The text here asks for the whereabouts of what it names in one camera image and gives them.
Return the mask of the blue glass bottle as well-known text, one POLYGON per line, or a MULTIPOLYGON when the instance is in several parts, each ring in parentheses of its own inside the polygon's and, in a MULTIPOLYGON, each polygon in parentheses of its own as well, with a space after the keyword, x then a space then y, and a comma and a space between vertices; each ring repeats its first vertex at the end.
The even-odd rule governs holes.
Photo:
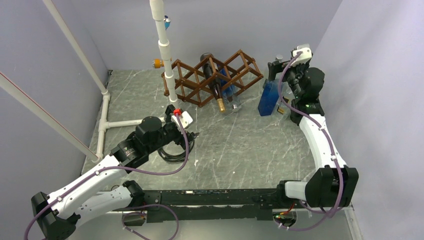
POLYGON ((219 79, 221 93, 222 93, 222 101, 224 104, 224 113, 229 112, 237 112, 241 109, 241 101, 240 98, 236 95, 238 88, 231 84, 229 87, 224 89, 224 85, 227 81, 223 78, 219 79))
POLYGON ((278 86, 278 80, 266 83, 257 107, 260 116, 269 116, 273 113, 279 99, 278 86))

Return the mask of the clear bottle red label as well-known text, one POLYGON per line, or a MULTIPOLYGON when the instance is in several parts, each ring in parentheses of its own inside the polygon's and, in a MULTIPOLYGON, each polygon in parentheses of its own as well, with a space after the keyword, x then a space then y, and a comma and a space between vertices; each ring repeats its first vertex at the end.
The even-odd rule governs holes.
POLYGON ((277 54, 275 56, 275 61, 282 63, 284 61, 284 57, 281 54, 277 54))

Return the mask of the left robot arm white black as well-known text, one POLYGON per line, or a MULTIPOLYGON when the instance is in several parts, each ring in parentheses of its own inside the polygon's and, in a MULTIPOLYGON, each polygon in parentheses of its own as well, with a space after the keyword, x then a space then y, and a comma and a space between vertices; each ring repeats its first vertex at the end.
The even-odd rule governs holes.
POLYGON ((24 232, 38 224, 45 239, 65 240, 86 222, 107 212, 129 208, 139 209, 145 194, 133 180, 111 191, 104 187, 132 172, 149 160, 150 154, 175 143, 186 152, 197 137, 187 128, 194 122, 185 110, 168 105, 164 117, 148 116, 127 138, 114 147, 96 166, 68 185, 46 194, 38 192, 31 198, 34 217, 24 232))

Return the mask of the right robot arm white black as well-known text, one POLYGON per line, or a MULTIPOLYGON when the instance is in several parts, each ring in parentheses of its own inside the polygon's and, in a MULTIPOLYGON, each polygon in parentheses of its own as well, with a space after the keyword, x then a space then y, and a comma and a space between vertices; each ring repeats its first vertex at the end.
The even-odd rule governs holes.
POLYGON ((293 65, 286 72, 287 62, 269 62, 268 77, 277 83, 280 77, 294 95, 290 101, 290 120, 300 127, 310 147, 315 173, 308 181, 281 181, 275 194, 276 203, 289 207, 295 200, 312 208, 329 208, 332 212, 349 206, 359 173, 348 167, 337 151, 326 126, 319 95, 325 82, 325 73, 308 63, 293 65))

